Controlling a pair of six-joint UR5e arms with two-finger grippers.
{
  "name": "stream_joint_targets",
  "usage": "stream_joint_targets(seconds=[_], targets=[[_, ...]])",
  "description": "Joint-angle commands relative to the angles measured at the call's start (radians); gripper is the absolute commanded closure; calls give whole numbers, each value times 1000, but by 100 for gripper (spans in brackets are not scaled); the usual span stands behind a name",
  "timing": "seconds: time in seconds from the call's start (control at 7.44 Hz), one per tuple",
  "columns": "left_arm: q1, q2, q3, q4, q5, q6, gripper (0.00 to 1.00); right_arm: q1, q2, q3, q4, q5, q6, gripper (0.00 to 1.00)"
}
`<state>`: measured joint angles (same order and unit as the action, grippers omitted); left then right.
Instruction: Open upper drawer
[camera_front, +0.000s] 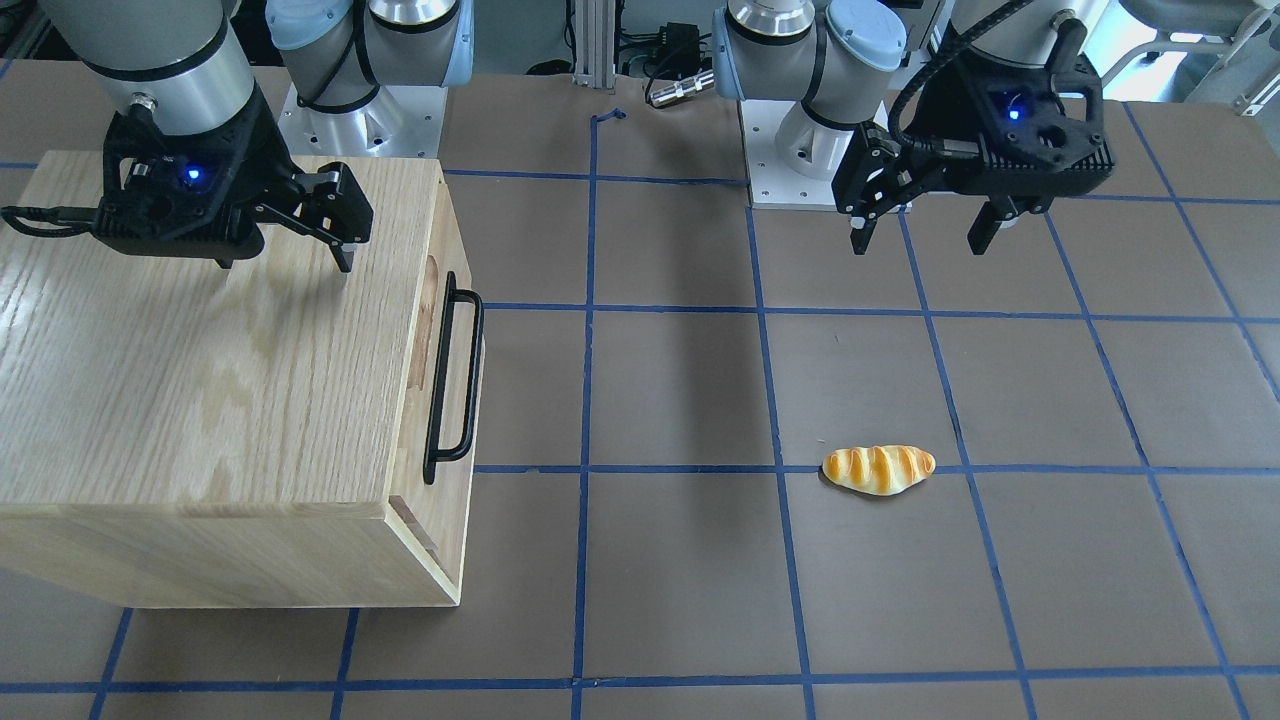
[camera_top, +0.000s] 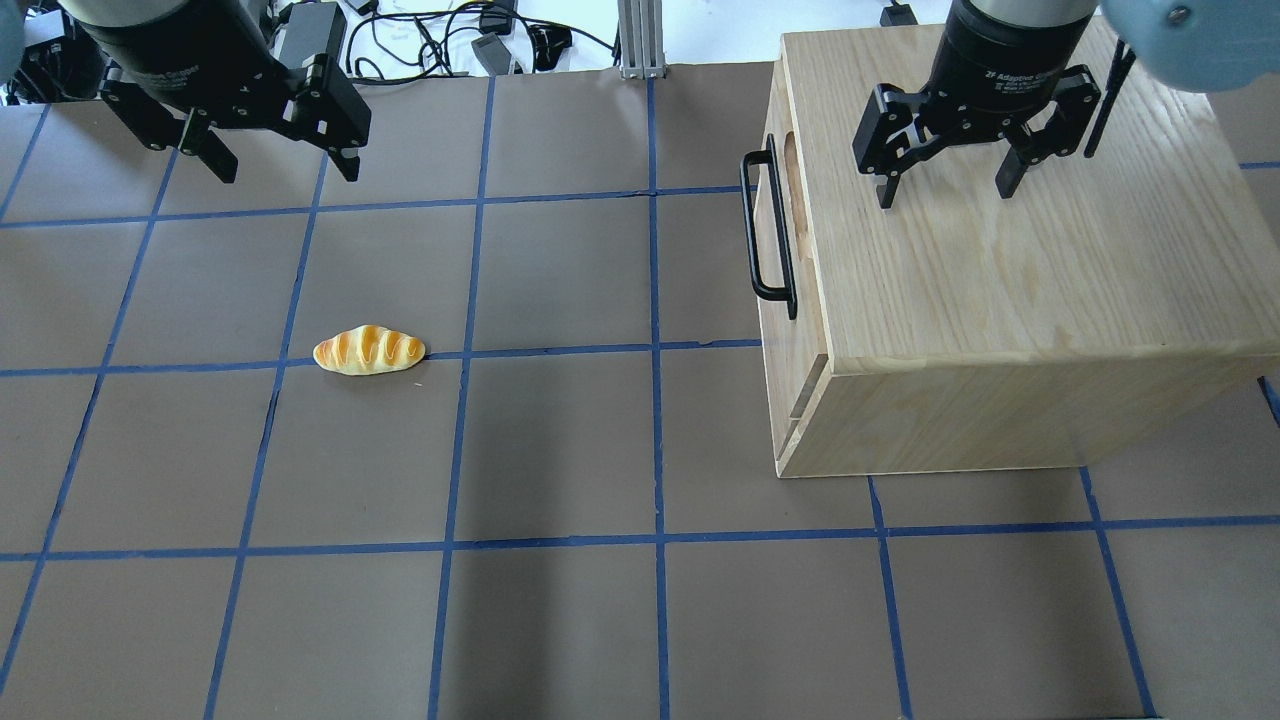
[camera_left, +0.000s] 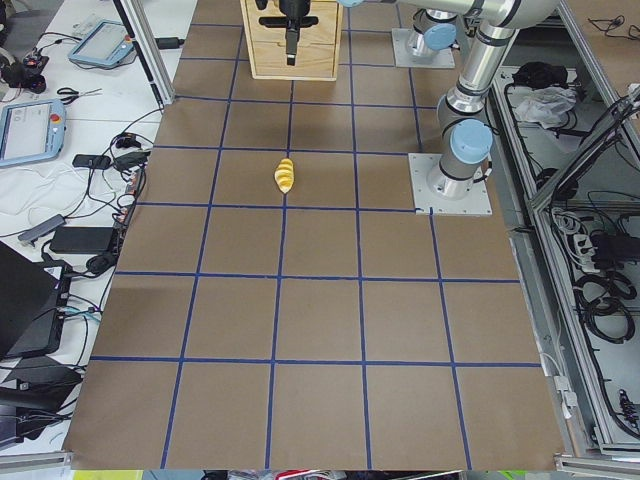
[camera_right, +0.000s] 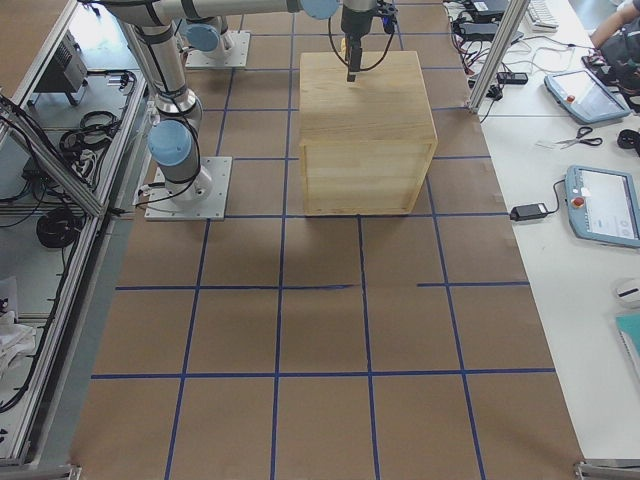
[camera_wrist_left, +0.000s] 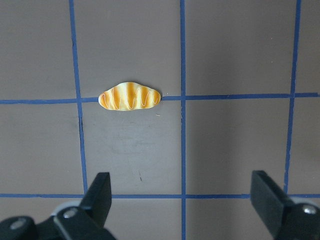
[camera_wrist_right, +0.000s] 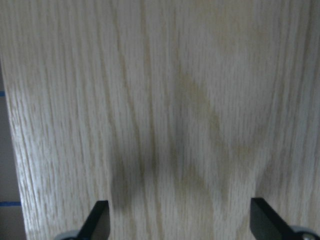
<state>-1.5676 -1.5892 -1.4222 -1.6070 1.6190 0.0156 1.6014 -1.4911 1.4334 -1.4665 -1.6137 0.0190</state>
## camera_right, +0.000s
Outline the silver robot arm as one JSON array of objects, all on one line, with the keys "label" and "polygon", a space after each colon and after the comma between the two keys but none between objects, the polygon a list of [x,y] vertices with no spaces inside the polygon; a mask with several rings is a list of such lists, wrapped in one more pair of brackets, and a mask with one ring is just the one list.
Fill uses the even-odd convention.
[{"label": "silver robot arm", "polygon": [[346,53],[338,57],[347,68],[347,80],[366,69],[361,65],[362,38],[379,18],[386,34],[396,31],[397,10],[386,1],[104,1],[106,9],[134,31],[136,60],[147,66],[146,80],[154,87],[159,123],[151,128],[148,148],[160,167],[170,198],[199,199],[211,190],[211,179],[202,166],[198,128],[202,106],[187,86],[183,60],[178,52],[173,22],[191,21],[206,34],[191,45],[216,49],[221,33],[214,20],[229,15],[305,12],[316,20],[330,21],[341,10],[341,30]]},{"label": "silver robot arm", "polygon": [[179,32],[192,49],[207,55],[227,55],[235,46],[226,16],[186,19]]}]

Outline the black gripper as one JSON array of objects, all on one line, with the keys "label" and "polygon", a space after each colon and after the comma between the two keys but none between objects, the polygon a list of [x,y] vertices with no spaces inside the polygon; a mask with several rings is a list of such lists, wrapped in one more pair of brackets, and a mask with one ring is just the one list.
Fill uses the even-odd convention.
[{"label": "black gripper", "polygon": [[365,36],[371,32],[374,18],[380,18],[386,34],[396,30],[396,8],[387,1],[365,0],[343,2],[341,30],[345,36],[345,60],[347,62],[347,81],[354,82],[361,70],[361,40],[354,36]]}]

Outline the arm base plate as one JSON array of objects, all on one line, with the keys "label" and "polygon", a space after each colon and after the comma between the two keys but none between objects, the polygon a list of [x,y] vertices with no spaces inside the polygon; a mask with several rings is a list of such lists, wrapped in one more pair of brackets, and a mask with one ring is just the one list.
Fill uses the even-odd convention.
[{"label": "arm base plate", "polygon": [[206,25],[186,33],[189,52],[186,67],[191,70],[245,68],[251,34],[246,30],[227,30],[220,34]]},{"label": "arm base plate", "polygon": [[168,188],[153,189],[144,217],[149,221],[195,221],[225,218],[226,201],[232,170],[231,157],[202,157],[201,171],[193,184],[185,186],[169,182]]}]

